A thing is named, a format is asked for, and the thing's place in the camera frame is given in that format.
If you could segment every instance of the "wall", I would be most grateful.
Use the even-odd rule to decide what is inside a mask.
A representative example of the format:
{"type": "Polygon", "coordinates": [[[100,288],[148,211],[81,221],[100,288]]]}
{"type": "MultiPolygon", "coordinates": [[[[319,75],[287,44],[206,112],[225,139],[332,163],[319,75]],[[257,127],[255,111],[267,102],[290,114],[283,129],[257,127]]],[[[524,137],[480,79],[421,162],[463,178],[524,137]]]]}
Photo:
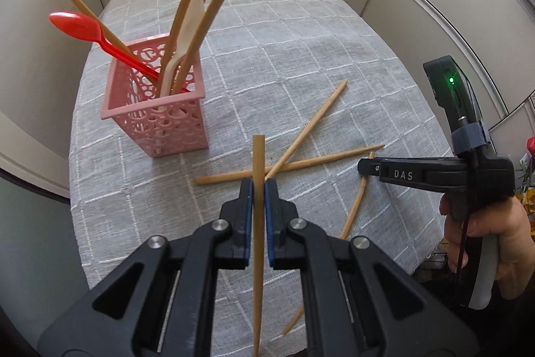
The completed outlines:
{"type": "Polygon", "coordinates": [[[35,346],[87,292],[70,207],[0,178],[0,305],[35,346]]]}
{"type": "MultiPolygon", "coordinates": [[[[100,0],[84,2],[95,14],[102,11],[100,0]]],[[[28,136],[24,146],[2,143],[0,163],[24,179],[42,175],[42,183],[31,183],[61,195],[69,194],[72,111],[90,43],[60,33],[47,16],[73,7],[69,0],[0,0],[0,113],[9,120],[2,130],[10,138],[20,136],[19,130],[28,136]],[[31,142],[45,153],[28,148],[31,142]],[[38,157],[29,162],[18,158],[32,154],[38,157]],[[61,167],[61,176],[43,175],[47,167],[61,167]]]]}

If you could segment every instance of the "gray tablecloth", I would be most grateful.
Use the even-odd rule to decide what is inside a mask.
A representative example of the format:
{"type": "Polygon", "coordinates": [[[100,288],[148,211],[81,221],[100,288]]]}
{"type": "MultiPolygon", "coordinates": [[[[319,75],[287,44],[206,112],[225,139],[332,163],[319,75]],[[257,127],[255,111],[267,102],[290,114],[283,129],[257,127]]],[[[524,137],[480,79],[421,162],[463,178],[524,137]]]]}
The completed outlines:
{"type": "MultiPolygon", "coordinates": [[[[168,32],[178,0],[112,0],[102,19],[122,40],[168,32]]],[[[445,156],[449,147],[407,70],[342,0],[226,0],[201,48],[210,148],[151,159],[112,121],[100,120],[110,57],[93,46],[78,93],[70,153],[71,202],[91,287],[153,234],[191,234],[218,217],[238,182],[195,186],[198,175],[251,166],[266,135],[277,161],[343,78],[347,89],[293,160],[378,142],[380,156],[445,156]]],[[[280,195],[337,236],[354,200],[357,158],[278,176],[280,195]]],[[[442,237],[439,197],[370,181],[351,235],[368,235],[411,272],[442,237]]],[[[306,346],[304,319],[280,332],[301,302],[296,271],[265,269],[263,355],[306,346]]],[[[251,270],[220,272],[212,355],[252,352],[251,270]]]]}

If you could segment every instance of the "velcro strap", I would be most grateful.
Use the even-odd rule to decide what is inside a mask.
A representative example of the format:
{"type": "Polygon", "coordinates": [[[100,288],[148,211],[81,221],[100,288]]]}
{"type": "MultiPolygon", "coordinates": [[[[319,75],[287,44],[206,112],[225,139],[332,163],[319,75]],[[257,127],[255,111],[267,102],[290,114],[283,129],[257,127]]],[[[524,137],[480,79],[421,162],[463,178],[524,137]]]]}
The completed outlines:
{"type": "Polygon", "coordinates": [[[489,130],[482,121],[464,125],[451,133],[451,144],[456,155],[484,146],[490,141],[489,130]]]}

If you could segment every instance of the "finger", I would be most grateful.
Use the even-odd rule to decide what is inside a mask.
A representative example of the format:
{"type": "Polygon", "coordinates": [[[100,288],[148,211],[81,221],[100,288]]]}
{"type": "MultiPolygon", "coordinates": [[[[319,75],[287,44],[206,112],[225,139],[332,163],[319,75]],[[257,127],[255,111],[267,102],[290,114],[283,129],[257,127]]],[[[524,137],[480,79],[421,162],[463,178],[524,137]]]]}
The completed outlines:
{"type": "Polygon", "coordinates": [[[448,242],[453,242],[454,244],[461,243],[461,223],[454,221],[452,215],[448,215],[446,217],[446,221],[444,221],[444,237],[448,240],[448,242]]]}
{"type": "Polygon", "coordinates": [[[496,268],[496,276],[494,280],[500,280],[513,272],[513,265],[511,263],[499,262],[496,268]]]}
{"type": "MultiPolygon", "coordinates": [[[[459,259],[459,252],[461,251],[461,246],[459,244],[453,244],[453,243],[450,242],[448,244],[447,251],[448,251],[448,265],[449,265],[449,268],[453,272],[456,272],[457,271],[457,261],[459,259]]],[[[468,263],[468,254],[463,253],[462,268],[464,268],[467,263],[468,263]]]]}
{"type": "Polygon", "coordinates": [[[488,234],[514,234],[526,223],[524,208],[515,197],[494,203],[472,214],[466,234],[480,238],[488,234]]]}
{"type": "Polygon", "coordinates": [[[446,194],[444,194],[440,199],[440,206],[438,206],[438,210],[441,215],[451,214],[451,206],[449,205],[448,197],[446,196],[446,194]]]}

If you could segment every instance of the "white plastic spatula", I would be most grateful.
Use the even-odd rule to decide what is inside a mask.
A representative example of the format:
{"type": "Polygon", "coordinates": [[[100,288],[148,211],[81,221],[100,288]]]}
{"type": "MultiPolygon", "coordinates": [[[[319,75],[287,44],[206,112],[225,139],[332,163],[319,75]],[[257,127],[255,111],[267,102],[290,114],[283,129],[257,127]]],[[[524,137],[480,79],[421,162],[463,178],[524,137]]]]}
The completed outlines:
{"type": "Polygon", "coordinates": [[[165,68],[160,97],[166,97],[171,94],[171,86],[173,84],[173,79],[175,78],[178,65],[180,64],[180,60],[188,51],[189,44],[192,42],[195,31],[197,30],[203,15],[204,1],[191,0],[177,37],[177,48],[169,60],[167,67],[165,68]]]}

